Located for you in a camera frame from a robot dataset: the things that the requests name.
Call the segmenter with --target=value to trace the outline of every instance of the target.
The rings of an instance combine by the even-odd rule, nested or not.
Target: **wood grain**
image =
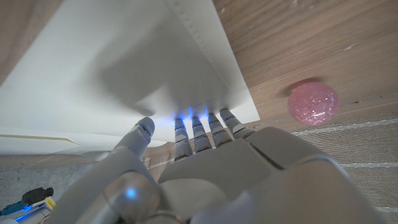
[[[0,1],[0,84],[61,2],[62,0]]]
[[[0,83],[61,1],[0,2]],[[246,126],[303,128],[286,102],[289,87],[308,78],[338,92],[342,108],[332,122],[398,111],[398,1],[214,4],[260,114]]]

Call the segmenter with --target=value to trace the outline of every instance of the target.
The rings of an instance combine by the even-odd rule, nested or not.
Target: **pink ball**
[[[332,87],[318,82],[298,86],[287,100],[290,115],[307,125],[325,123],[336,114],[338,96]]]

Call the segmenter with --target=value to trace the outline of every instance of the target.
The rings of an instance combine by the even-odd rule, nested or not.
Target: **paper sheet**
[[[81,151],[96,138],[110,147],[145,116],[158,145],[174,142],[175,118],[191,138],[192,116],[206,131],[206,114],[222,108],[259,119],[209,0],[66,0],[0,87],[0,105],[0,135],[52,133]]]

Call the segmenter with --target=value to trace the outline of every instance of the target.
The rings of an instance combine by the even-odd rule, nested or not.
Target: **yellow object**
[[[44,199],[44,203],[46,204],[46,206],[48,206],[48,208],[49,208],[50,210],[53,210],[54,207],[55,207],[55,202],[54,202],[54,200],[53,200],[52,197],[47,197],[47,198],[45,198],[45,199]]]

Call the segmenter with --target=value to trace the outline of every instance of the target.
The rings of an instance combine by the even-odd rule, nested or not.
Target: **beige carpet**
[[[333,156],[387,223],[398,223],[398,113],[386,113],[293,134]],[[149,149],[144,164],[158,179],[173,161],[173,144]]]

